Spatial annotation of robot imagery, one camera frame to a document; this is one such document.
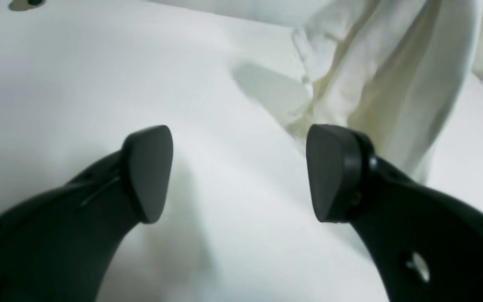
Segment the black plastic arm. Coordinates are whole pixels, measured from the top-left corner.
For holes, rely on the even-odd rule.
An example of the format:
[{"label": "black plastic arm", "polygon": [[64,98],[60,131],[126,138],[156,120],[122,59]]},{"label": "black plastic arm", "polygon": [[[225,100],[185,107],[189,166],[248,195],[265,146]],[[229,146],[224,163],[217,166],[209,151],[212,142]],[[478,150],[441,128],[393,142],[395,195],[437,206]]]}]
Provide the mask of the black plastic arm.
[{"label": "black plastic arm", "polygon": [[128,136],[63,187],[0,216],[0,302],[92,302],[119,243],[156,222],[171,162],[169,128]]},{"label": "black plastic arm", "polygon": [[306,153],[316,217],[355,228],[392,302],[483,302],[481,212],[413,182],[362,133],[313,125]]}]

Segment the white cloth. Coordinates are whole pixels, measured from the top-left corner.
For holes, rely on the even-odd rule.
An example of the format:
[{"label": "white cloth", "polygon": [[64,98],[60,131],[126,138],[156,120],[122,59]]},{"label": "white cloth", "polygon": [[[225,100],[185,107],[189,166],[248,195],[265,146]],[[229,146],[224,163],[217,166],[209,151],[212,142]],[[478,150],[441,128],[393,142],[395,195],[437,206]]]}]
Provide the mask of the white cloth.
[{"label": "white cloth", "polygon": [[303,142],[311,124],[363,131],[379,155],[425,181],[476,48],[483,73],[483,1],[335,0],[293,42],[314,97],[289,132]]}]

